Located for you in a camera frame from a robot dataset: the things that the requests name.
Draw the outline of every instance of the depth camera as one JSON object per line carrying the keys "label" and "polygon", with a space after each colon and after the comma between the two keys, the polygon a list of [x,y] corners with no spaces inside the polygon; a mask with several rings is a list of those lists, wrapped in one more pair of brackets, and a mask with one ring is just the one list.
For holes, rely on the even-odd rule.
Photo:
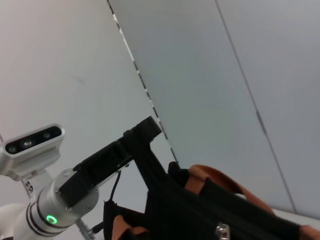
{"label": "depth camera", "polygon": [[31,131],[0,146],[0,175],[19,181],[54,164],[65,130],[58,124]]}

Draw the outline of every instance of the white wall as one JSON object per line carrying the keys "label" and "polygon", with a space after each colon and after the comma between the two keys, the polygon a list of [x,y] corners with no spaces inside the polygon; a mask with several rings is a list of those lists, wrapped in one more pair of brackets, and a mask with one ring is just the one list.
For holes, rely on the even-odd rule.
{"label": "white wall", "polygon": [[320,2],[218,3],[297,212],[320,218]]}
{"label": "white wall", "polygon": [[182,167],[225,172],[292,211],[213,0],[110,0]]}
{"label": "white wall", "polygon": [[[0,1],[0,103],[4,140],[50,123],[65,127],[61,158],[48,168],[52,176],[154,116],[105,0]],[[165,167],[174,160],[163,134],[152,149]],[[113,182],[101,188],[97,207],[85,216],[89,227],[102,221]],[[0,177],[0,191],[0,206],[28,201],[21,183],[7,177]],[[143,211],[146,193],[131,164],[115,201]],[[56,239],[81,236],[71,227]]]}

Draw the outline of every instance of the metal buckle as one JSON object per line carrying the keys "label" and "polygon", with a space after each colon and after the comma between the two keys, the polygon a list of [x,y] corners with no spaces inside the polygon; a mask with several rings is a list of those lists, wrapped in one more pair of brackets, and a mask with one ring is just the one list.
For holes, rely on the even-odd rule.
{"label": "metal buckle", "polygon": [[219,222],[216,226],[215,233],[219,240],[230,240],[230,227],[227,224]]}

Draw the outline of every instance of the green led light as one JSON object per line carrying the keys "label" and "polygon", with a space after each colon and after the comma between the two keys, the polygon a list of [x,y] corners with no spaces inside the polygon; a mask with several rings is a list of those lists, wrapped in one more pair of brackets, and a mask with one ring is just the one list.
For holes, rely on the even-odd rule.
{"label": "green led light", "polygon": [[51,216],[51,215],[46,216],[46,220],[51,224],[56,224],[58,222],[58,220],[54,216]]}

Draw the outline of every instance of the screw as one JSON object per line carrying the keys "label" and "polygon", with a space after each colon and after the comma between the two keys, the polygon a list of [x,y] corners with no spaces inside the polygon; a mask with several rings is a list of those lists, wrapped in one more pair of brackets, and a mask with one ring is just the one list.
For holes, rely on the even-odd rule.
{"label": "screw", "polygon": [[90,204],[88,204],[87,206],[86,206],[86,210],[89,212],[89,211],[91,211],[91,205]]}

